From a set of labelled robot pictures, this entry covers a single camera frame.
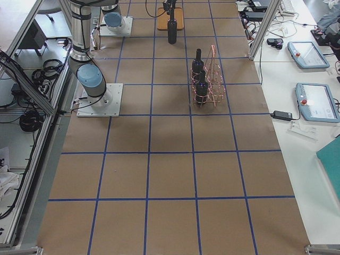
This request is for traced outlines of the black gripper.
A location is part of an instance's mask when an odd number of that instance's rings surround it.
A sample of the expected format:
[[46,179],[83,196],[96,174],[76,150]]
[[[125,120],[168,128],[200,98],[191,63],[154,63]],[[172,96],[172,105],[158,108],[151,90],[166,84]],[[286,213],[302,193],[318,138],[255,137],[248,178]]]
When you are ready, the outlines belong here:
[[165,0],[163,1],[163,9],[166,13],[170,13],[176,8],[176,0]]

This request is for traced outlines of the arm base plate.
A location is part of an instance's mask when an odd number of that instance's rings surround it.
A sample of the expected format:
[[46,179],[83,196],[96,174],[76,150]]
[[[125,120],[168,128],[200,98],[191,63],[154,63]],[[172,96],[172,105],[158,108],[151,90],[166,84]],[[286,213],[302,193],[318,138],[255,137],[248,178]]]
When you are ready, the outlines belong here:
[[100,100],[88,97],[85,89],[82,89],[81,97],[85,97],[85,99],[80,100],[76,115],[78,117],[118,117],[122,93],[122,83],[108,83],[106,93]]
[[133,17],[131,16],[104,17],[99,32],[102,37],[130,37],[132,23]]

